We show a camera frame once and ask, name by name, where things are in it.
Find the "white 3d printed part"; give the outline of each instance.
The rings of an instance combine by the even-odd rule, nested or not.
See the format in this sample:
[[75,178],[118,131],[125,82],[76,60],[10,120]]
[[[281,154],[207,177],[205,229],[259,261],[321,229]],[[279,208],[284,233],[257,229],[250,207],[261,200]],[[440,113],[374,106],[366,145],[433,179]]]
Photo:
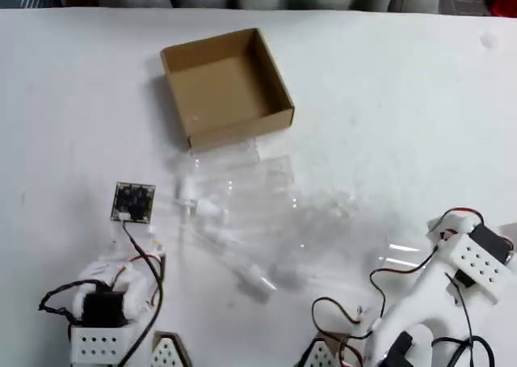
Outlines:
[[72,327],[72,363],[116,365],[128,351],[133,328]]
[[340,367],[337,358],[332,355],[325,341],[316,341],[307,360],[300,367]]
[[486,291],[492,303],[498,303],[502,292],[511,282],[510,269],[467,234],[454,235],[449,241],[448,244],[440,242],[443,249],[438,251],[438,256],[472,278]]
[[162,338],[151,356],[151,367],[183,367],[179,352],[174,346],[174,341]]

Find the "cable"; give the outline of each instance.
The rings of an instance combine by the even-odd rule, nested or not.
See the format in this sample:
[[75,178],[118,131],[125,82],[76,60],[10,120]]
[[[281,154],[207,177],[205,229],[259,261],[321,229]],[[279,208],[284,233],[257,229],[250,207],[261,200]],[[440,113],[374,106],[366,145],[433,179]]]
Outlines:
[[452,285],[458,292],[458,295],[460,296],[460,300],[461,300],[461,305],[463,306],[463,311],[465,312],[465,317],[467,318],[467,325],[469,326],[469,341],[470,341],[470,366],[473,367],[474,366],[474,360],[473,360],[474,342],[473,342],[472,325],[470,323],[469,312],[467,311],[467,306],[465,305],[465,300],[463,299],[463,293],[460,290],[460,286],[458,286],[458,284],[447,273],[445,273],[445,276],[451,281]]
[[[492,350],[492,348],[490,347],[488,342],[480,336],[472,336],[472,340],[473,340],[473,342],[478,342],[479,344],[481,344],[483,346],[483,348],[486,350],[486,355],[488,356],[488,360],[489,360],[489,367],[495,367],[494,351]],[[460,346],[454,352],[451,360],[448,362],[448,365],[447,365],[447,367],[454,367],[457,364],[458,360],[460,359],[460,356],[465,351],[465,349],[468,346],[470,346],[470,341],[454,339],[452,337],[439,337],[438,339],[434,339],[433,342],[431,343],[431,345],[434,347],[438,343],[443,343],[443,342],[454,343],[454,344],[458,344]]]
[[483,215],[481,214],[481,212],[477,211],[476,209],[473,209],[473,208],[466,208],[466,207],[454,207],[454,208],[450,208],[448,209],[447,211],[445,211],[443,213],[442,216],[440,216],[440,218],[438,219],[438,221],[429,229],[429,232],[433,232],[434,230],[436,230],[440,224],[442,224],[442,221],[444,220],[444,218],[451,212],[469,212],[469,213],[473,213],[475,214],[477,217],[479,217],[479,221],[481,222],[481,224],[485,224],[485,218],[483,217]]
[[343,308],[343,306],[337,302],[336,300],[334,300],[333,298],[330,298],[330,297],[319,297],[319,298],[316,298],[313,302],[313,305],[311,306],[311,315],[312,315],[312,318],[313,318],[313,323],[314,323],[314,326],[316,327],[316,329],[318,329],[323,335],[326,335],[328,337],[330,337],[331,339],[333,340],[336,340],[336,341],[340,341],[340,339],[338,339],[337,337],[332,337],[333,335],[330,334],[329,332],[327,331],[324,331],[322,330],[316,323],[316,317],[314,315],[314,307],[316,306],[317,303],[321,302],[321,301],[328,301],[328,302],[331,302],[333,303],[334,305],[336,305],[338,307],[338,309],[341,311],[341,313],[343,314],[343,316],[345,316],[347,318],[348,321],[350,321],[352,324],[361,324],[361,321],[358,320],[358,319],[353,319],[350,314],[345,310],[345,308]]
[[375,283],[373,280],[373,276],[376,275],[378,272],[394,272],[396,274],[413,274],[414,272],[417,272],[426,264],[429,263],[429,261],[432,259],[432,257],[435,255],[435,253],[438,251],[438,247],[435,246],[433,248],[433,251],[429,254],[427,258],[424,259],[423,262],[420,263],[419,266],[416,268],[412,268],[410,270],[396,270],[394,268],[376,268],[370,273],[370,282],[372,283],[373,287],[379,291],[380,295],[382,296],[382,307],[380,308],[380,317],[382,318],[385,315],[385,309],[386,309],[386,294],[385,292]]
[[348,321],[350,321],[352,324],[360,324],[361,321],[358,320],[358,319],[354,319],[350,316],[350,314],[345,310],[345,308],[343,308],[343,306],[337,302],[336,300],[334,300],[333,298],[330,298],[330,297],[319,297],[317,298],[316,300],[314,300],[312,306],[311,306],[311,317],[313,319],[313,323],[314,323],[314,326],[316,327],[316,329],[321,332],[323,335],[327,336],[328,338],[332,339],[332,340],[335,340],[335,341],[338,341],[339,342],[339,349],[338,349],[338,357],[341,358],[341,355],[343,354],[344,350],[347,348],[347,349],[350,349],[350,351],[355,355],[355,357],[357,358],[357,361],[359,362],[359,365],[361,367],[363,367],[363,357],[361,356],[361,352],[359,352],[359,350],[355,347],[352,347],[351,345],[349,345],[347,343],[347,341],[349,339],[356,339],[356,340],[364,340],[364,339],[367,339],[371,334],[372,334],[372,331],[368,332],[366,335],[363,335],[363,336],[353,336],[353,335],[345,335],[343,338],[339,339],[336,335],[334,335],[333,333],[331,332],[328,332],[324,329],[322,329],[316,322],[316,316],[314,314],[314,307],[316,306],[316,304],[318,302],[321,302],[321,301],[328,301],[328,302],[331,302],[332,304],[336,305],[338,307],[338,309],[341,311],[341,313],[347,318]]
[[[147,256],[147,257],[148,257],[148,258],[150,258],[150,259],[155,259],[155,260],[157,260],[158,265],[159,265],[159,266],[162,266],[162,261],[161,261],[157,256],[155,256],[155,255],[145,255],[145,256]],[[134,258],[131,258],[131,259],[129,260],[129,262],[130,262],[130,263],[131,263],[131,262],[135,262],[136,260],[139,260],[139,259],[144,259],[144,256],[142,256],[142,255],[135,256]],[[116,273],[115,278],[113,278],[113,282],[111,283],[111,287],[112,287],[112,288],[115,286],[115,283],[116,283],[116,282],[117,282],[117,280],[119,279],[120,274],[122,274],[123,272],[125,272],[125,270],[126,270],[126,266],[127,266],[127,265],[123,266],[123,267],[122,267],[122,268],[121,268],[121,269]]]
[[156,269],[154,268],[153,264],[151,263],[151,260],[147,256],[147,254],[144,252],[144,250],[142,250],[142,248],[138,245],[138,243],[135,241],[133,236],[131,236],[131,234],[129,233],[128,229],[126,228],[126,221],[125,220],[122,221],[122,229],[124,230],[124,232],[128,236],[129,241],[131,242],[131,244],[135,247],[135,250],[137,250],[138,254],[142,256],[142,259],[149,266],[149,269],[153,273],[154,279],[156,280],[156,282],[158,284],[158,291],[160,293],[159,293],[159,296],[158,296],[158,305],[156,307],[156,310],[154,311],[153,317],[150,319],[149,323],[144,328],[144,330],[142,331],[142,333],[138,337],[137,341],[135,341],[135,343],[131,346],[131,348],[128,350],[128,352],[124,355],[124,357],[119,362],[117,367],[123,367],[124,365],[126,365],[128,363],[128,361],[129,361],[129,359],[131,358],[131,356],[135,353],[135,351],[138,349],[138,347],[140,347],[140,345],[144,341],[145,337],[150,332],[151,328],[153,327],[154,323],[156,322],[156,319],[158,318],[158,315],[160,314],[160,310],[162,309],[162,303],[163,303],[163,286],[162,286],[162,283],[160,281],[160,276],[158,275]]
[[70,282],[69,284],[62,285],[57,289],[47,292],[45,294],[45,296],[43,297],[43,299],[41,300],[38,310],[44,310],[47,313],[65,316],[70,325],[79,325],[81,323],[81,321],[77,320],[74,317],[74,315],[72,314],[72,312],[67,310],[65,307],[56,309],[56,308],[52,308],[51,306],[46,306],[45,304],[52,296],[55,296],[56,294],[64,292],[65,290],[72,289],[75,286],[80,286],[80,285],[85,285],[85,284],[95,285],[95,286],[97,286],[97,289],[110,290],[110,287],[108,285],[106,285],[106,283],[104,283],[100,280],[79,280],[79,281]]
[[364,361],[363,361],[363,356],[361,355],[361,352],[359,352],[359,350],[355,347],[352,347],[351,345],[349,345],[347,342],[348,342],[348,337],[347,336],[344,336],[341,341],[339,342],[339,347],[338,347],[338,357],[339,357],[339,360],[342,361],[342,364],[343,364],[343,361],[345,360],[345,350],[348,348],[351,350],[351,352],[354,354],[355,358],[357,359],[357,361],[359,362],[359,367],[364,367]]
[[507,236],[501,235],[501,239],[504,239],[506,241],[506,243],[508,243],[510,245],[512,251],[514,250],[514,243],[510,238],[508,238]]

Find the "open cardboard box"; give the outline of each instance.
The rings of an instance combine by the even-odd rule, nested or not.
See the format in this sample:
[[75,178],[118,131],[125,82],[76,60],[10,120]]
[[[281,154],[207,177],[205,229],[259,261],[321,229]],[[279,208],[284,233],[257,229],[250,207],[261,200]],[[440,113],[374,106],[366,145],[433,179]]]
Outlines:
[[165,48],[162,62],[194,149],[292,123],[294,105],[258,29]]

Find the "white tabletop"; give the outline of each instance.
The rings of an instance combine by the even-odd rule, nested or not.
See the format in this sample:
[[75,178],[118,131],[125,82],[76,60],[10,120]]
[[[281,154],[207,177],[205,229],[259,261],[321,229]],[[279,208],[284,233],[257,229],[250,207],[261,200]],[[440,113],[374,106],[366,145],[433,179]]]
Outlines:
[[[421,241],[455,205],[491,226],[516,221],[514,20],[3,10],[1,365],[67,364],[65,320],[38,312],[39,300],[112,236],[117,180],[170,187],[180,135],[159,51],[246,27],[263,30],[296,105],[290,129],[257,140],[261,158],[290,155],[307,193],[355,193],[366,238]],[[310,293],[254,302],[194,248],[173,248],[168,264],[158,329],[180,333],[196,366],[294,365],[314,335]],[[515,364],[516,302],[512,290],[482,333],[498,367]]]

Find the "black plastic part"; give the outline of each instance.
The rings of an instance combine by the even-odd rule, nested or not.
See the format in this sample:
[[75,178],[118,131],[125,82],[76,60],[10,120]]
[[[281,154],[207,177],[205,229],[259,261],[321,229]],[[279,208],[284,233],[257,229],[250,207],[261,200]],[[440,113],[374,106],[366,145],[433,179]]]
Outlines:
[[128,323],[123,312],[124,292],[97,292],[84,297],[82,326],[119,328]]
[[139,183],[117,183],[111,219],[120,221],[120,213],[129,213],[131,218],[128,221],[149,224],[155,188],[154,185]]
[[[487,250],[495,259],[502,264],[506,264],[506,260],[511,253],[511,245],[508,244],[506,240],[483,224],[478,224],[469,236],[474,242]],[[476,283],[461,270],[456,273],[455,278],[467,288]]]
[[386,359],[380,367],[414,367],[406,359],[406,354],[413,345],[413,337],[406,331],[402,332],[391,346]]

